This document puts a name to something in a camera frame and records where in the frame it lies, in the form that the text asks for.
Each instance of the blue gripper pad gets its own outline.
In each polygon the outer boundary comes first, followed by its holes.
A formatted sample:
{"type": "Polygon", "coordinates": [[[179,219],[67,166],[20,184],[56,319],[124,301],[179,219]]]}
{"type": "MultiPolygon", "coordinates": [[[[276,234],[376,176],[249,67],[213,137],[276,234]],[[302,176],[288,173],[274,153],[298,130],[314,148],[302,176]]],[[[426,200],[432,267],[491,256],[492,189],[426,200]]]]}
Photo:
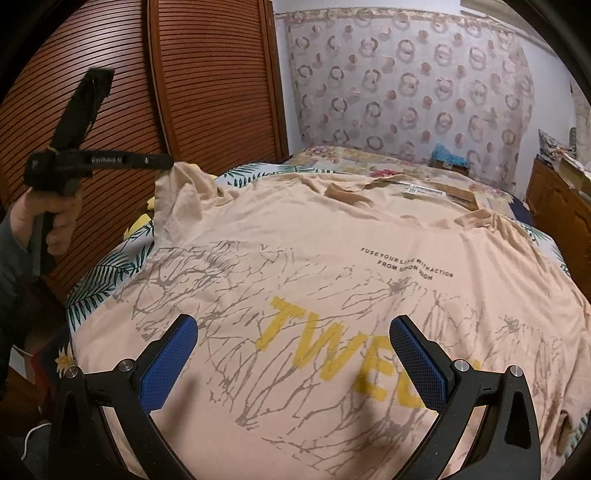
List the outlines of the blue gripper pad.
{"type": "Polygon", "coordinates": [[[197,322],[187,315],[142,375],[139,404],[146,414],[164,407],[174,383],[197,345],[198,334],[197,322]]]}
{"type": "Polygon", "coordinates": [[[400,317],[390,323],[390,343],[425,406],[441,413],[447,404],[445,377],[400,317]]]}

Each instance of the sleeve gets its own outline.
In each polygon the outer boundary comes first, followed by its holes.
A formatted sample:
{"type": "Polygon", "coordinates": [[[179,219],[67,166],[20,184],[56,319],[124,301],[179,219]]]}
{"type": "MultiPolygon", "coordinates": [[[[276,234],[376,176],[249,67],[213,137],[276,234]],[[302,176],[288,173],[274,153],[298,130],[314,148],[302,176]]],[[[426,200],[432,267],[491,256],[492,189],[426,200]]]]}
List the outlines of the sleeve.
{"type": "Polygon", "coordinates": [[[155,248],[182,247],[195,237],[213,208],[237,196],[236,189],[219,187],[198,166],[176,162],[156,181],[155,248]]]}
{"type": "Polygon", "coordinates": [[[32,265],[31,255],[12,234],[10,215],[7,214],[0,222],[0,398],[5,392],[13,343],[11,312],[19,287],[32,280],[32,265]]]}
{"type": "Polygon", "coordinates": [[[569,436],[591,410],[591,306],[574,282],[562,272],[555,273],[554,279],[555,320],[561,327],[568,352],[560,407],[567,418],[558,426],[560,436],[564,437],[569,436]]]}

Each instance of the white wall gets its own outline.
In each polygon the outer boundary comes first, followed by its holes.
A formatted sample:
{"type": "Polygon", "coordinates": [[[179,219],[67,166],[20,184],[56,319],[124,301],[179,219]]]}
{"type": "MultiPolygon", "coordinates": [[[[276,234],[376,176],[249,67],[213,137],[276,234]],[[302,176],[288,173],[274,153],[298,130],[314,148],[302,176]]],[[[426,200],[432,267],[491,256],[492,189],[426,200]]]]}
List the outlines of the white wall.
{"type": "MultiPolygon", "coordinates": [[[[457,15],[463,10],[459,0],[273,0],[276,13],[331,7],[412,8],[457,15]]],[[[285,119],[290,153],[304,148],[300,139],[296,103],[290,72],[287,32],[282,19],[277,21],[277,43],[285,101],[285,119]]],[[[569,131],[576,126],[574,102],[570,96],[570,73],[556,56],[533,42],[521,40],[535,86],[532,121],[521,141],[517,165],[515,195],[524,198],[530,181],[534,158],[540,150],[538,129],[559,142],[569,143],[569,131]]]]}

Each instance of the wooden cabinet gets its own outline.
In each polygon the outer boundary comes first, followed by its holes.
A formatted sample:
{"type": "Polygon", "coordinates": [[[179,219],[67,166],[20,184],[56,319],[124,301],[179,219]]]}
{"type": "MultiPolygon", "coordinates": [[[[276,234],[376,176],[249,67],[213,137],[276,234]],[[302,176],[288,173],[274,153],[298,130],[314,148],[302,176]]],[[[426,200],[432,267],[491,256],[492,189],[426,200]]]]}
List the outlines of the wooden cabinet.
{"type": "Polygon", "coordinates": [[[526,201],[535,227],[554,238],[574,282],[591,301],[591,205],[538,160],[526,201]]]}

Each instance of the white cable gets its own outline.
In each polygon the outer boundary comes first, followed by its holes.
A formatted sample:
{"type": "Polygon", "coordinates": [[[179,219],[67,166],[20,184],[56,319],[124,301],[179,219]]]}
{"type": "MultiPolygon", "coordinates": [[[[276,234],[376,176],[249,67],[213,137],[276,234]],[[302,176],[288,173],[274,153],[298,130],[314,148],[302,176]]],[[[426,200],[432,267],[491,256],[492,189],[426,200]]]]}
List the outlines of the white cable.
{"type": "Polygon", "coordinates": [[[26,352],[25,350],[23,350],[22,348],[17,347],[16,345],[13,345],[12,348],[14,348],[17,352],[22,353],[23,355],[33,357],[33,354],[32,353],[26,352]]]}
{"type": "Polygon", "coordinates": [[[25,437],[25,451],[22,453],[21,460],[24,460],[25,457],[27,456],[27,442],[29,441],[29,437],[31,436],[31,433],[33,433],[35,430],[39,430],[40,428],[47,427],[48,425],[51,425],[51,423],[49,423],[49,422],[43,423],[43,424],[37,425],[35,428],[29,430],[29,433],[27,433],[27,436],[25,437]]]}

